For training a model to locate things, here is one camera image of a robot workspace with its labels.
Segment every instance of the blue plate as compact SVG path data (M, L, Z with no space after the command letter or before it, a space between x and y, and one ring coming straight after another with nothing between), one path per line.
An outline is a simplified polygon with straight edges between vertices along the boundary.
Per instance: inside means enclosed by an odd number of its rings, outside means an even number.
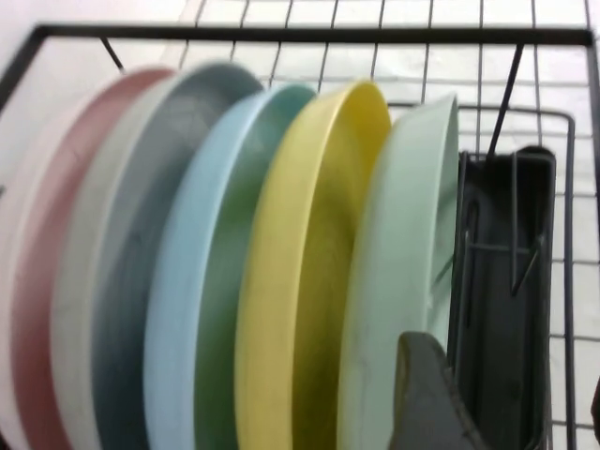
M229 63L183 72L136 100L97 151L52 300L52 376L73 448L147 448L144 327L162 229L211 127L260 90Z
M313 96L290 85L237 103L187 169L148 306L144 400L153 449L237 448L233 347L252 219L271 159Z

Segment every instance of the black wire rack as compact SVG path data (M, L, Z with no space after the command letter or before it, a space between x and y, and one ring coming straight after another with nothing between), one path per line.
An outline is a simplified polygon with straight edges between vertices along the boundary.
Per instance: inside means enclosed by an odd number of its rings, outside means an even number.
M246 9L248 10L248 1L246 1ZM282 44L285 43L315 43L325 46L325 55L323 56L320 75L315 83L321 89L324 80L324 68L326 53L331 44L374 44L375 56L371 66L370 76L374 78L375 64L377 58L377 49L382 44L424 44L427 46L423 86L421 91L421 102L425 101L425 84L427 82L428 72L428 55L429 46L436 44L443 45L474 45L479 48L479 67L478 79L482 77L481 52L483 46L486 45L502 45L509 49L514 49L512 64L508 74L508 78L504 84L502 102L499 105L482 104L482 87L481 83L477 88L477 103L473 105L463 104L460 108L463 111L472 111L476 113L476 131L475 131L475 148L474 152L479 155L484 150L487 154L494 155L499 138L503 133L504 118L508 113L528 114L536 118L538 123L538 141L541 144L542 136L540 124L542 117L558 118L567 125L566 133L566 173L565 173L565 189L564 194L564 255L561 259L553 260L555 263L563 264L564 276L564 358L565 358L565 405L566 405L566 420L564 422L554 421L553 425L566 427L567 448L569 450L577 449L577 428L589 428L591 426L578 425L576 423L576 395L575 395L575 365L574 365L574 313L573 313L573 200L574 194L574 154L576 141L576 122L575 119L566 112L549 111L540 108L539 87L536 84L537 99L536 107L534 108L512 108L510 99L513 89L516 84L516 78L519 68L519 63L523 54L524 48L533 46L535 49L538 45L558 46L558 47L581 47L585 49L587 55L588 79L590 91L590 105L592 109L592 148L593 160L595 169L595 187L596 191L600 191L600 74L598 72L596 43L593 32L588 29L551 29L551 28L431 28L431 13L429 14L428 28L382 28L383 7L379 19L379 26L373 28L334 28L334 20L332 19L329 28L289 28L287 25L290 20L289 7L284 28L232 28L232 27L203 27L194 26L146 26L140 24L63 24L52 23L42 24L37 26L27 37L24 44L17 51L14 59L7 67L7 70L0 80L0 119L2 113L7 106L10 106L9 100L13 92L17 89L20 82L23 80L23 75L31 66L36 58L42 45L50 38L79 38L79 39L99 39L106 49L108 55L119 68L125 70L117 52L114 50L112 41L114 39L136 39L136 40L169 40L169 41L184 41L186 42L186 50L188 50L189 42L193 41L230 41L233 42L230 57L233 58L236 42L270 42L277 44L276 62L279 58L279 53ZM183 63L184 55L180 61L180 66ZM263 81L271 85L274 82L275 67L270 76ZM397 102L391 101L388 103L390 108L410 108L415 103L413 102ZM481 145L481 114L496 113L497 118L495 127L491 134L489 147L482 149ZM600 199L595 198L596 210L600 213ZM516 258L516 244L507 245L505 247L498 246L491 248L489 251L510 252ZM551 433L548 437L551 446Z

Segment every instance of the green plate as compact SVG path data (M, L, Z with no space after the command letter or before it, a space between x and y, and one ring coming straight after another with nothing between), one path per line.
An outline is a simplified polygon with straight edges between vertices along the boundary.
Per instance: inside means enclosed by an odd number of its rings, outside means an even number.
M398 337L445 348L458 194L456 98L415 108L387 138L352 257L339 375L339 448L387 448Z

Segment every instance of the plastic plate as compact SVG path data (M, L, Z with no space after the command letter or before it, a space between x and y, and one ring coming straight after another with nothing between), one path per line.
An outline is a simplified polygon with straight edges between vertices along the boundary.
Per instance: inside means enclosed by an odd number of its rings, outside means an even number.
M136 101L98 151L52 305L52 374L73 447L147 446L143 338L162 228L211 126L260 89L231 64L184 72Z
M238 313L235 409L247 450L336 448L354 233L390 128L370 82L312 100L262 189Z
M14 448L70 448L50 363L54 275L70 210L102 140L136 97L171 73L131 72L59 116L27 152L0 202L0 416Z
M447 97L397 120L371 178L344 324L340 448L389 444L402 333L446 347L457 194L458 108Z
M144 393L152 448L237 448L233 344L252 219L283 134L313 96L291 85L237 103L187 170L148 310Z

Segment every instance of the wall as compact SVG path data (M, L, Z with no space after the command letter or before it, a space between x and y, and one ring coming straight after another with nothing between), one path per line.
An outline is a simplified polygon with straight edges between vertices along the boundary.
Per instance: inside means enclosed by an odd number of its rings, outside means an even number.
M0 70L35 23L73 21L175 22L186 0L18 0L0 2ZM158 61L164 43L112 43L126 68ZM53 39L0 115L0 184L52 117L118 72L96 40Z

